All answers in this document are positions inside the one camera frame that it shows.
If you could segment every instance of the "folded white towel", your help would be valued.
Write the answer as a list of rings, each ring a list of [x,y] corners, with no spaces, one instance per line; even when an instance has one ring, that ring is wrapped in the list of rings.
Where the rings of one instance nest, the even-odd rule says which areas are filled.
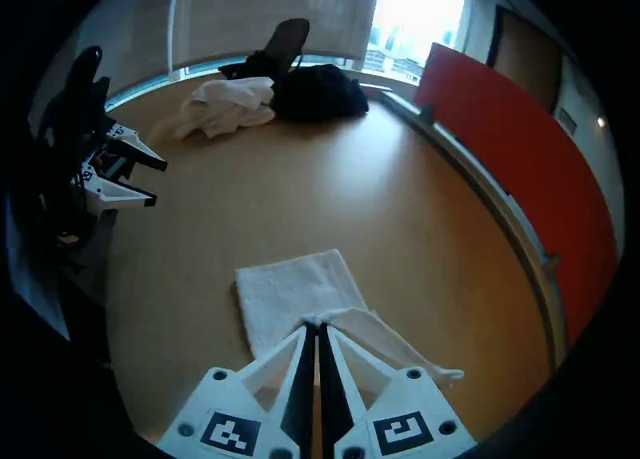
[[[211,139],[232,133],[239,126],[271,121],[275,112],[268,104],[274,96],[273,84],[270,78],[213,79],[202,83],[180,106],[180,124],[174,137],[182,139],[200,129]]]
[[[239,269],[236,286],[251,352],[267,353],[303,322],[331,324],[398,368],[420,365],[439,385],[464,373],[427,361],[369,311],[336,249]]]

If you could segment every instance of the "wooden table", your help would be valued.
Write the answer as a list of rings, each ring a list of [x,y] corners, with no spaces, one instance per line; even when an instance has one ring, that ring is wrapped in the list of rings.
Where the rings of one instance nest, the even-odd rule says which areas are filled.
[[[368,306],[431,361],[464,369],[444,391],[477,440],[548,378],[530,284],[500,227],[439,153],[377,102],[324,126],[272,122],[175,142],[178,83],[112,114],[151,137],[165,173],[131,182],[155,208],[118,217],[107,321],[118,386],[159,438],[212,366],[252,360],[237,268],[337,248]]]

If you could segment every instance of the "red panel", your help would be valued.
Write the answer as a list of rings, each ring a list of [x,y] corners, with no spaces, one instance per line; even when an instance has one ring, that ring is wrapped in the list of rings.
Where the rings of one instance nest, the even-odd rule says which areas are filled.
[[[472,58],[434,44],[414,103],[445,126],[524,210],[558,285],[570,344],[593,317],[616,268],[614,231],[594,175],[565,131],[527,92]]]

